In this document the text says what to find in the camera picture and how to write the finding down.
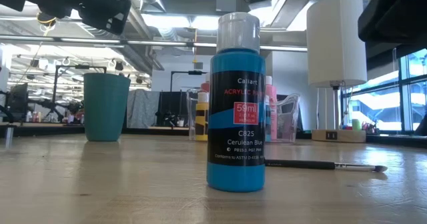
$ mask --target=white bottle cap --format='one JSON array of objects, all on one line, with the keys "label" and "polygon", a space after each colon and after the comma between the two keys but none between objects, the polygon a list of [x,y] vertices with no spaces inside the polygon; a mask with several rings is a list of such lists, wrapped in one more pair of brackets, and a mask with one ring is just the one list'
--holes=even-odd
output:
[{"label": "white bottle cap", "polygon": [[257,17],[236,12],[223,15],[218,20],[216,52],[233,48],[260,52],[260,20]]},{"label": "white bottle cap", "polygon": [[209,93],[200,91],[197,94],[197,102],[198,103],[208,103],[209,102]]},{"label": "white bottle cap", "polygon": [[266,85],[273,85],[273,77],[266,76]]}]

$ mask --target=yellow bottle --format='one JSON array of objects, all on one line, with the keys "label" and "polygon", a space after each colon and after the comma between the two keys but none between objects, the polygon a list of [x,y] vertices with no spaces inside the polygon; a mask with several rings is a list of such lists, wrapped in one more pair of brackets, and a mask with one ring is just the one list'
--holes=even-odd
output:
[{"label": "yellow bottle", "polygon": [[207,118],[209,117],[209,93],[199,92],[195,105],[195,140],[207,141]]}]

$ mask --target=clear plastic bin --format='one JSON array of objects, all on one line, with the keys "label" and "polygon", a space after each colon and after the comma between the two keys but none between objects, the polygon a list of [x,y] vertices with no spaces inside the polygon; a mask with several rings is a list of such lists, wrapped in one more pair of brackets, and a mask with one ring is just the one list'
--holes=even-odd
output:
[{"label": "clear plastic bin", "polygon": [[189,140],[195,141],[195,106],[197,105],[197,94],[201,89],[187,90],[187,112],[188,112],[188,131]]},{"label": "clear plastic bin", "polygon": [[277,139],[272,139],[273,143],[294,143],[296,138],[296,128],[298,125],[298,116],[300,114],[300,95],[291,94],[283,101],[270,103],[272,115],[277,111]]}]

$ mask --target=pink bottle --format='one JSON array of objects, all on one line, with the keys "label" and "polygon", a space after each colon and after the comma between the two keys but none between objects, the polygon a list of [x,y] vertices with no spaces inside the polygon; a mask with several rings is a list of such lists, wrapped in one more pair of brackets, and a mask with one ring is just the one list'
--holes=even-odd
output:
[{"label": "pink bottle", "polygon": [[266,95],[270,97],[270,108],[272,110],[272,141],[278,138],[278,94],[276,87],[273,86],[273,77],[266,76]]},{"label": "pink bottle", "polygon": [[205,81],[205,83],[202,83],[202,84],[201,84],[201,87],[200,87],[200,88],[201,88],[203,91],[205,91],[205,92],[209,92],[209,86],[210,86],[210,84],[209,84],[210,74],[211,74],[211,73],[206,73],[206,76],[205,76],[206,81]]}]

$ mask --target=wooden table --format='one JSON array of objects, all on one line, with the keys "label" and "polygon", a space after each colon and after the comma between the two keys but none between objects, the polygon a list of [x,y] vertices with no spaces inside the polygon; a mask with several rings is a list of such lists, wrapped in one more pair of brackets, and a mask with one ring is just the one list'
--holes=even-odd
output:
[{"label": "wooden table", "polygon": [[15,138],[0,149],[0,223],[427,223],[427,150],[270,145],[266,156],[386,165],[385,174],[267,167],[255,193],[206,186],[206,143],[186,137]]}]

